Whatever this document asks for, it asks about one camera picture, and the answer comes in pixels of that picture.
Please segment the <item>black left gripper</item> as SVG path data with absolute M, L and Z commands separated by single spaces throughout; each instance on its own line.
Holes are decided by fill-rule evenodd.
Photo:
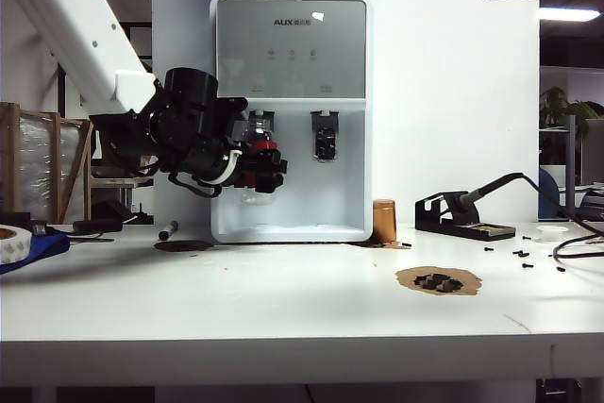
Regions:
M 199 185 L 221 187 L 236 174 L 243 153 L 241 138 L 232 138 L 235 123 L 243 120 L 248 102 L 244 97 L 209 97 L 187 101 L 186 118 L 193 128 L 190 148 L 181 162 L 181 171 Z M 273 193 L 284 182 L 288 161 L 278 149 L 261 149 L 243 157 L 244 172 L 236 188 L 257 193 Z

